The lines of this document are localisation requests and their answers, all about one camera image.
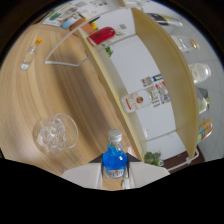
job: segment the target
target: label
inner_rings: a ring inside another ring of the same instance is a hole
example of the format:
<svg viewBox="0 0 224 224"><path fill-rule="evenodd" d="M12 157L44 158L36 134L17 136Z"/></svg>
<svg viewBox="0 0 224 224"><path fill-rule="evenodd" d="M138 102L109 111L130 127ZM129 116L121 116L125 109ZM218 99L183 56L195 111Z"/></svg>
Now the label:
<svg viewBox="0 0 224 224"><path fill-rule="evenodd" d="M124 175L124 169L107 170L107 176L112 179L120 178Z"/></svg>
<svg viewBox="0 0 224 224"><path fill-rule="evenodd" d="M143 97L139 96L137 92L121 98L122 106L126 112L132 112L141 109L143 107L143 101Z"/></svg>
<svg viewBox="0 0 224 224"><path fill-rule="evenodd" d="M147 128L143 128L143 133L145 138L148 138L148 129Z"/></svg>
<svg viewBox="0 0 224 224"><path fill-rule="evenodd" d="M56 20L50 20L49 18L46 18L42 24L46 24L46 25L52 25L52 26L60 26L61 23L59 21Z"/></svg>
<svg viewBox="0 0 224 224"><path fill-rule="evenodd" d="M141 80L143 87L151 86L153 84L153 79L151 77L146 77Z"/></svg>
<svg viewBox="0 0 224 224"><path fill-rule="evenodd" d="M147 89L152 91L153 107L157 107L161 104L166 104L170 102L170 97L164 81L157 82L156 84L148 87Z"/></svg>
<svg viewBox="0 0 224 224"><path fill-rule="evenodd" d="M163 79L163 77L162 77L161 74L159 74L159 75L153 76L152 79L153 79L154 82L156 82L156 81L159 81L159 80Z"/></svg>

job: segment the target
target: bottle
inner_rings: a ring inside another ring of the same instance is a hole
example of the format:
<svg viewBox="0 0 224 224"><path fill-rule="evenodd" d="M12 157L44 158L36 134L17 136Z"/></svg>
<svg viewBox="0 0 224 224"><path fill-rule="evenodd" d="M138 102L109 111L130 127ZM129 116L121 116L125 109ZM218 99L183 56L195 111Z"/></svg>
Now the bottle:
<svg viewBox="0 0 224 224"><path fill-rule="evenodd" d="M150 90L142 89L137 92L123 96L120 99L121 106L126 113L131 113L152 103L153 95Z"/></svg>
<svg viewBox="0 0 224 224"><path fill-rule="evenodd" d="M211 133L212 133L212 122L209 119L206 119L199 126L197 144L199 144L203 139L207 138Z"/></svg>
<svg viewBox="0 0 224 224"><path fill-rule="evenodd" d="M36 40L35 44L27 50L27 52L24 56L24 59L20 65L20 68L22 70L27 70L30 67L31 62L37 53L37 47L41 41L42 41L42 38L38 38Z"/></svg>
<svg viewBox="0 0 224 224"><path fill-rule="evenodd" d="M159 15L156 13L146 13L146 14L151 18L155 19L155 21L162 26L179 26L179 27L183 26L183 24L179 20L170 16Z"/></svg>
<svg viewBox="0 0 224 224"><path fill-rule="evenodd" d="M193 49L199 50L200 48L198 43L194 39L191 39L189 37L172 35L171 37L182 52L191 51Z"/></svg>
<svg viewBox="0 0 224 224"><path fill-rule="evenodd" d="M149 2L149 0L126 0L125 4L130 7L140 7L144 6L146 2Z"/></svg>
<svg viewBox="0 0 224 224"><path fill-rule="evenodd" d="M188 65L191 74L193 76L194 84L205 81L208 77L211 76L211 69L207 64L189 64Z"/></svg>
<svg viewBox="0 0 224 224"><path fill-rule="evenodd" d="M115 35L115 30L111 27L104 27L103 29L97 30L93 34L87 37L87 40L91 45L96 46L104 41L112 38Z"/></svg>
<svg viewBox="0 0 224 224"><path fill-rule="evenodd" d="M108 132L109 144L107 151L103 154L103 165L108 179L118 179L124 176L127 155L122 151L122 132L112 129Z"/></svg>
<svg viewBox="0 0 224 224"><path fill-rule="evenodd" d="M203 88L198 88L196 87L198 92L200 93L200 95L204 98L208 97L208 90L207 89L203 89Z"/></svg>

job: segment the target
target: plastic bottle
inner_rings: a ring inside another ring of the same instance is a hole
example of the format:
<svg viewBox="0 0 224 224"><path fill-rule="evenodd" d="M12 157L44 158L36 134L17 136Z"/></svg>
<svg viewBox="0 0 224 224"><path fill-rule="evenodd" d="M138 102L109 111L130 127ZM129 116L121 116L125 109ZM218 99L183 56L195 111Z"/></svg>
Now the plastic bottle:
<svg viewBox="0 0 224 224"><path fill-rule="evenodd" d="M152 92L142 89L137 92L123 96L120 99L121 105L126 113L131 113L141 108L147 107L152 103Z"/></svg>
<svg viewBox="0 0 224 224"><path fill-rule="evenodd" d="M69 18L68 20L66 20L66 22L64 22L61 27L64 29L69 28L71 25L73 25L75 22L77 22L79 19L81 19L82 17L79 16L78 13L75 13L71 18Z"/></svg>
<svg viewBox="0 0 224 224"><path fill-rule="evenodd" d="M205 81L208 77L211 76L211 69L207 64L189 64L188 65L191 74L193 76L194 84Z"/></svg>
<svg viewBox="0 0 224 224"><path fill-rule="evenodd" d="M38 38L36 40L35 44L27 50L27 52L24 56L24 59L20 65L20 68L22 70L27 70L30 67L31 62L33 61L33 59L37 53L37 47L41 41L42 41L42 38Z"/></svg>
<svg viewBox="0 0 224 224"><path fill-rule="evenodd" d="M103 29L100 29L90 36L87 37L87 40L92 44L93 46L99 45L103 43L104 41L112 38L115 35L115 30L111 27L104 27Z"/></svg>
<svg viewBox="0 0 224 224"><path fill-rule="evenodd" d="M127 165L127 155L122 151L122 132L112 129L108 132L108 150L103 154L103 165L108 179L123 177Z"/></svg>
<svg viewBox="0 0 224 224"><path fill-rule="evenodd" d="M198 143L207 138L212 133L212 122L207 119L204 120L199 126Z"/></svg>
<svg viewBox="0 0 224 224"><path fill-rule="evenodd" d="M178 48L182 51L191 51L193 49L199 50L198 43L189 37L183 37L183 36L171 36Z"/></svg>
<svg viewBox="0 0 224 224"><path fill-rule="evenodd" d="M179 20L170 16L159 15L157 13L146 13L146 14L155 19L155 21L162 26L179 26L179 27L183 26L183 24Z"/></svg>

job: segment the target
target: wooden shelf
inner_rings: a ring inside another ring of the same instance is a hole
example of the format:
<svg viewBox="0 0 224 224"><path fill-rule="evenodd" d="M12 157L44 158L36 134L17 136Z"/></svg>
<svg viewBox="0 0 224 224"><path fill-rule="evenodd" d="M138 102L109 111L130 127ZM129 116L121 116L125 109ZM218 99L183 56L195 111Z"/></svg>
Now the wooden shelf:
<svg viewBox="0 0 224 224"><path fill-rule="evenodd" d="M140 125L137 114L126 114L120 104L120 98L128 93L113 62L101 45L93 47L88 42L86 39L88 34L85 31L78 29L77 33L84 45L88 57L94 65L94 68L107 92L109 99L114 106L117 116L125 129L133 149L135 150L136 156L138 159L143 160L145 152L145 146L142 144L145 140L143 129Z"/></svg>
<svg viewBox="0 0 224 224"><path fill-rule="evenodd" d="M195 155L199 131L196 88L185 58L170 35L152 18L132 9L136 34L154 58L167 85L176 132L188 155Z"/></svg>
<svg viewBox="0 0 224 224"><path fill-rule="evenodd" d="M132 9L136 35L142 40L154 58L169 91L172 102L176 132L189 157L195 155L199 131L197 94L188 65L169 34L152 18L138 9ZM144 134L135 113L124 113L120 98L127 94L121 78L102 46L93 47L83 30L78 35L94 64L115 111L131 141L137 157L143 160L146 145Z"/></svg>

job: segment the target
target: green plant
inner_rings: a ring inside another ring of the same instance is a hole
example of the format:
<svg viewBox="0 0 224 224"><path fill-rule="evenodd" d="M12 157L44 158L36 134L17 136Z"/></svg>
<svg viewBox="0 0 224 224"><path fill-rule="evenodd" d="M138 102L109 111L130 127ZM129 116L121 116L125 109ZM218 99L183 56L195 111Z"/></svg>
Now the green plant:
<svg viewBox="0 0 224 224"><path fill-rule="evenodd" d="M105 48L105 50L106 50L107 54L109 55L109 57L111 57L111 55L114 53L114 52L110 49L110 47Z"/></svg>
<svg viewBox="0 0 224 224"><path fill-rule="evenodd" d="M161 157L160 152L156 152L156 153L147 152L144 156L144 160L145 160L145 163L147 164L160 166L160 157Z"/></svg>

